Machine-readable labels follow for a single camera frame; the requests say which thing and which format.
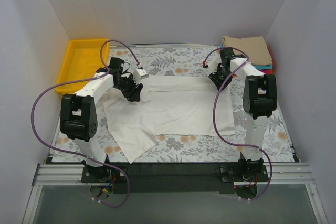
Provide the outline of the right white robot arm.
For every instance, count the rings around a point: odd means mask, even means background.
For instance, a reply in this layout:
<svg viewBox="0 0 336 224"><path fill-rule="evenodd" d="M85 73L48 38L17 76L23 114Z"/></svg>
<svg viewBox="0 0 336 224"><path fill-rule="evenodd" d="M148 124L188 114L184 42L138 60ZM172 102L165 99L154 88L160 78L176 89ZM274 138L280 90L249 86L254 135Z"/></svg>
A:
<svg viewBox="0 0 336 224"><path fill-rule="evenodd" d="M246 138L244 144L234 144L222 139L225 143L242 148L240 158L232 168L232 173L242 180L248 181L263 171L263 157L267 156L262 149L266 124L277 108L277 85L274 74L264 74L250 62L249 56L238 48L219 47L220 62L207 63L203 68L209 68L210 80L217 87L217 95L213 105L213 126L218 137L221 137L216 125L216 106L220 93L228 87L236 75L244 82L243 109L247 114Z"/></svg>

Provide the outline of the aluminium frame rail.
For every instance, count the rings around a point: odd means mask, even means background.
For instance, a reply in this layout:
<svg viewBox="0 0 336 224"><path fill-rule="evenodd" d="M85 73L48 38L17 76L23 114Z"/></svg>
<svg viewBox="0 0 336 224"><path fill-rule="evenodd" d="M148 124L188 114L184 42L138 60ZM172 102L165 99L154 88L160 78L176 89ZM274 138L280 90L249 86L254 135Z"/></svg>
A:
<svg viewBox="0 0 336 224"><path fill-rule="evenodd" d="M310 167L275 163L255 197L217 192L92 196L79 164L39 165L23 223L327 223Z"/></svg>

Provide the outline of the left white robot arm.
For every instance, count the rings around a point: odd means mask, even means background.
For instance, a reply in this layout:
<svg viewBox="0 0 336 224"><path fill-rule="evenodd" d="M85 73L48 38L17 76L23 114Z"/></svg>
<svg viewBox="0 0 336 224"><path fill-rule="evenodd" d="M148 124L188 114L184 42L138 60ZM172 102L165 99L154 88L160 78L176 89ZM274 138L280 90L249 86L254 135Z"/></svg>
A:
<svg viewBox="0 0 336 224"><path fill-rule="evenodd" d="M100 182L108 181L112 170L104 164L108 157L94 138L98 129L96 103L110 88L121 91L129 102L141 101L141 80L149 76L142 67L130 73L124 65L124 60L111 58L108 67L96 71L95 80L74 94L64 94L61 100L60 131L79 147L89 175L94 175Z"/></svg>

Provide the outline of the yellow plastic bin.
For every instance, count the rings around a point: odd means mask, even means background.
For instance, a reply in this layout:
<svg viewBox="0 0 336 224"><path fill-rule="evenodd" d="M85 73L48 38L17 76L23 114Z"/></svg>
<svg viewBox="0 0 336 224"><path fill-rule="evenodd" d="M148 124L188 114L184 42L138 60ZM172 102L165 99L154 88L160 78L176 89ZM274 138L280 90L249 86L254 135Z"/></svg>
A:
<svg viewBox="0 0 336 224"><path fill-rule="evenodd" d="M106 41L106 39L71 40L56 83L94 77L96 71L108 62L109 44L104 46L103 53L100 54L101 46Z"/></svg>

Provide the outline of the beige folded t shirt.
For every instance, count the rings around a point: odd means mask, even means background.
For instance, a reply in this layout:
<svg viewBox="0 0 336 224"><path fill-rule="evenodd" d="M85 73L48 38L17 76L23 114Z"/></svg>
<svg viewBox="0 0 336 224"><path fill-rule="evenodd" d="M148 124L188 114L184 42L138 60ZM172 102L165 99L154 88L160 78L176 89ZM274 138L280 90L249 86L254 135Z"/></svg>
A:
<svg viewBox="0 0 336 224"><path fill-rule="evenodd" d="M268 51L267 44L263 36L232 38L224 36L222 44L225 47L238 48L249 56L249 61L253 65L272 65L272 58Z"/></svg>

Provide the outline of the teal folded t shirt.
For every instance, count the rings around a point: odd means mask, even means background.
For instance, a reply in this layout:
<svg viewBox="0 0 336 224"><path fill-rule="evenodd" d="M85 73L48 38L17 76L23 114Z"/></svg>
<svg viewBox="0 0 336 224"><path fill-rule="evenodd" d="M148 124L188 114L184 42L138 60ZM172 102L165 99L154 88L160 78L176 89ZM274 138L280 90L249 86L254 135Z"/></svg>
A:
<svg viewBox="0 0 336 224"><path fill-rule="evenodd" d="M221 59L221 64L223 67L229 69L230 68L230 62L233 59L236 58L243 58L244 60L246 60L246 53L244 53L242 50L238 49L238 48L232 48L232 47L223 47L220 51L220 59ZM258 70L268 70L268 69L272 69L272 65L267 65L267 66L257 66L257 65L253 65L256 69Z"/></svg>

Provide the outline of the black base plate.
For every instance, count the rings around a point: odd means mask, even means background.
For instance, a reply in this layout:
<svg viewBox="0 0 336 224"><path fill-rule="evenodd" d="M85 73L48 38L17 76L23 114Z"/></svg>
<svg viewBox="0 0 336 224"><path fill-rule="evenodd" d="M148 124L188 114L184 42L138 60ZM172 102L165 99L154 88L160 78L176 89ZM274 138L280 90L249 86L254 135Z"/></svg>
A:
<svg viewBox="0 0 336 224"><path fill-rule="evenodd" d="M243 167L238 163L116 163L83 168L81 182L107 185L115 194L217 192L255 197L257 186L269 182L266 167Z"/></svg>

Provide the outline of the floral patterned table mat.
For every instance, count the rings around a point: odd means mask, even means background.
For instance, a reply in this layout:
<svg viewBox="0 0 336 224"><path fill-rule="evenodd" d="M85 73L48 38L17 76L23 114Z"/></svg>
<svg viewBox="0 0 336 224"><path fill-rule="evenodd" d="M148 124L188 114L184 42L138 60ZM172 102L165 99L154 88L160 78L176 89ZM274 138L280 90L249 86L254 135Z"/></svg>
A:
<svg viewBox="0 0 336 224"><path fill-rule="evenodd" d="M162 76L205 76L202 62L212 51L212 46L133 46L132 51L142 67L151 75ZM158 143L137 159L137 162L236 162L246 135L246 114L243 110L242 96L244 83L234 77L230 84L233 105L235 135L226 136L224 143L217 136L159 135ZM126 162L126 158L107 128L103 104L109 98L106 93L97 104L98 137L100 146L110 161ZM273 163L293 162L292 143L287 137L279 110L273 112L266 126L263 149Z"/></svg>

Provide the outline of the white t shirt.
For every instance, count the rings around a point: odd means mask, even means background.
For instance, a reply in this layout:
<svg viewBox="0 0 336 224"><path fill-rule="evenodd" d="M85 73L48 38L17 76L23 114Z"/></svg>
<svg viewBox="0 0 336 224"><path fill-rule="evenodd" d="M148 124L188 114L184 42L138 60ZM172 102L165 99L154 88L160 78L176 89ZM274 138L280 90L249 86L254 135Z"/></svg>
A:
<svg viewBox="0 0 336 224"><path fill-rule="evenodd" d="M103 104L107 127L129 163L158 143L158 135L215 136L212 113L217 88L208 77L150 76L140 102L129 102L116 88ZM221 135L234 135L230 91L216 106Z"/></svg>

